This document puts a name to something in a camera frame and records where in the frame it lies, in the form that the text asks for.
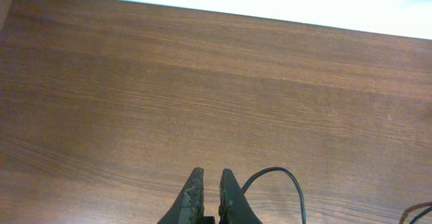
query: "wooden table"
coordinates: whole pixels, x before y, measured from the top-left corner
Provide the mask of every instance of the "wooden table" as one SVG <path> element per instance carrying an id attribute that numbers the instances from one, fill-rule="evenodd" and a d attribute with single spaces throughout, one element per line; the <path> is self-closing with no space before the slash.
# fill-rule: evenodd
<path id="1" fill-rule="evenodd" d="M 430 40 L 15 0 L 0 88 L 0 223 L 156 223 L 194 167 L 206 215 L 224 168 L 240 185 L 289 169 L 309 223 L 399 223 L 432 201 Z M 264 223 L 300 223 L 282 173 L 246 197 Z"/>

